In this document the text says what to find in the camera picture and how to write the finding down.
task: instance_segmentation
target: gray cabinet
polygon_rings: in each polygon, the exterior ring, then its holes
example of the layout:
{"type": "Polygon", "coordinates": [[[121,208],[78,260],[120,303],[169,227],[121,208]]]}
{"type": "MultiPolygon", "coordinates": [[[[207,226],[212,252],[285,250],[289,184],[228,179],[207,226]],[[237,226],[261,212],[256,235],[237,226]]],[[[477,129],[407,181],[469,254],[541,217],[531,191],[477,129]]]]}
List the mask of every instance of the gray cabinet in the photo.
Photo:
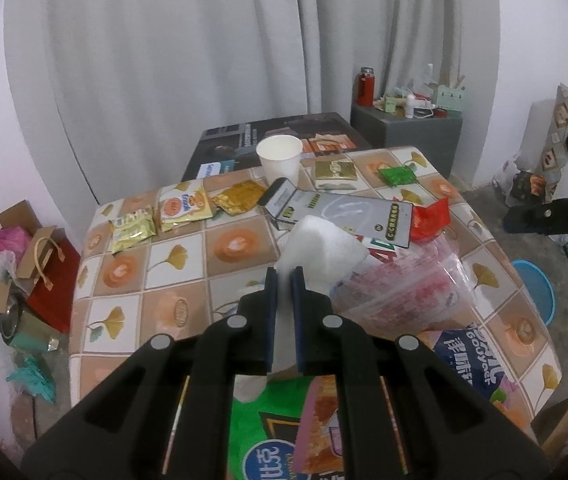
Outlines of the gray cabinet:
{"type": "Polygon", "coordinates": [[[448,178],[462,131],[462,118],[407,119],[353,104],[350,125],[374,148],[415,146],[448,178]]]}

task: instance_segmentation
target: red thermos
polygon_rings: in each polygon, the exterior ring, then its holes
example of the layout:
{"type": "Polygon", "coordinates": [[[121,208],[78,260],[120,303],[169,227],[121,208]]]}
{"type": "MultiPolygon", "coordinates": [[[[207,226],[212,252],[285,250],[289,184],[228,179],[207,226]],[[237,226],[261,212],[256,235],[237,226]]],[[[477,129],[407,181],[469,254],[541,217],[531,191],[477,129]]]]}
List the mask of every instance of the red thermos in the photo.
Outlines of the red thermos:
{"type": "Polygon", "coordinates": [[[375,91],[375,75],[368,66],[360,68],[358,75],[358,104],[361,106],[373,105],[373,92],[375,91]]]}

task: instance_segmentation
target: phone screen protector box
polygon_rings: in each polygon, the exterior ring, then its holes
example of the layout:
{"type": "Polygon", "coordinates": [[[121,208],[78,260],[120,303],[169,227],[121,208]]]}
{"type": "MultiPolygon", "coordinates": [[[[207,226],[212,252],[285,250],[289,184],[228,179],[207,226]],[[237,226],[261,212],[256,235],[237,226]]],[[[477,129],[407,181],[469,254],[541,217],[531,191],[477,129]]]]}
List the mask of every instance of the phone screen protector box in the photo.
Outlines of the phone screen protector box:
{"type": "Polygon", "coordinates": [[[398,247],[409,246],[413,216],[410,202],[305,191],[281,177],[266,190],[258,204],[279,230],[291,229],[304,216],[312,215],[354,235],[377,238],[398,247]]]}

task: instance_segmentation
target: tablecloth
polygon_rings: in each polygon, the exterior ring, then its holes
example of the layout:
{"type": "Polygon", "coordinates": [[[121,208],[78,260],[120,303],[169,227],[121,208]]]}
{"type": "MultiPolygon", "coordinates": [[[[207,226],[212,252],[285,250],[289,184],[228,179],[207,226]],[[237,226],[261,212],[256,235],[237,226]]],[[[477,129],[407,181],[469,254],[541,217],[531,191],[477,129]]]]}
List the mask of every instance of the tablecloth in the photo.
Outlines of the tablecloth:
{"type": "MultiPolygon", "coordinates": [[[[475,323],[484,333],[513,384],[507,409],[515,412],[522,424],[528,424],[557,387],[561,371],[548,331],[493,235],[416,148],[368,150],[319,160],[344,158],[357,167],[357,189],[339,192],[423,206],[448,198],[451,224],[445,232],[459,246],[459,256],[475,287],[474,306],[458,312],[450,323],[460,328],[475,323]],[[410,166],[418,183],[391,189],[379,179],[377,169],[400,165],[410,166]],[[523,322],[527,344],[514,334],[523,322]]],[[[301,189],[313,189],[316,160],[301,161],[301,189]]],[[[208,177],[203,186],[213,196],[248,178],[266,185],[262,169],[253,168],[208,177]]],[[[233,217],[222,213],[158,234],[115,256],[108,253],[109,221],[147,205],[156,207],[174,186],[97,208],[82,248],[72,312],[69,368],[73,405],[153,335],[193,336],[231,313],[240,291],[259,284],[267,267],[278,259],[287,234],[277,231],[259,208],[233,217]],[[221,246],[246,231],[257,240],[257,248],[220,259],[218,254],[224,254],[221,246]]]]}

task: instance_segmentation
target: white paper cup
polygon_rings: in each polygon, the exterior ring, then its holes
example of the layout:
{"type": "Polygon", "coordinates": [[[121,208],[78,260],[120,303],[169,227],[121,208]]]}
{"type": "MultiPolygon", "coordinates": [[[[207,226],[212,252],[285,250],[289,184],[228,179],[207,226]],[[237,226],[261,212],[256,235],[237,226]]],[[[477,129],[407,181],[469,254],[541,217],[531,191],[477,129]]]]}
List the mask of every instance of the white paper cup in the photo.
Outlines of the white paper cup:
{"type": "Polygon", "coordinates": [[[288,178],[294,186],[298,185],[302,149],[302,141],[291,135],[266,137],[257,145],[257,155],[269,186],[280,176],[288,178]]]}

